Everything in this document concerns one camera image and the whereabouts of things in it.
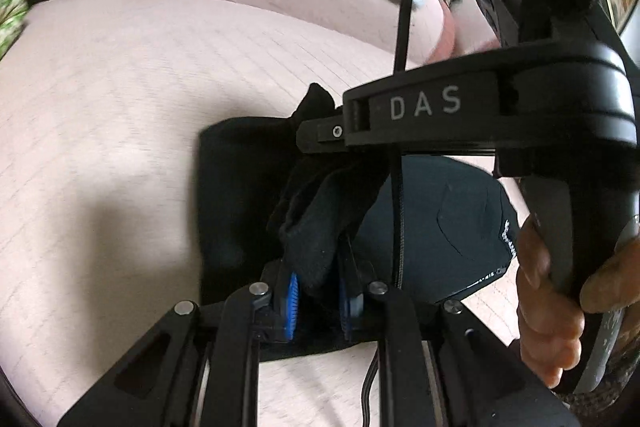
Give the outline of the person's right hand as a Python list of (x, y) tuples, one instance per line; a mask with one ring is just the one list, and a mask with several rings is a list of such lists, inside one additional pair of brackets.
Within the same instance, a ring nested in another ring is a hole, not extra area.
[(521, 358), (550, 389), (582, 355), (580, 337), (587, 314), (625, 312), (614, 350), (639, 336), (639, 241), (634, 239), (589, 277), (578, 303), (556, 291), (549, 280), (550, 254), (533, 219), (518, 236), (518, 329)]

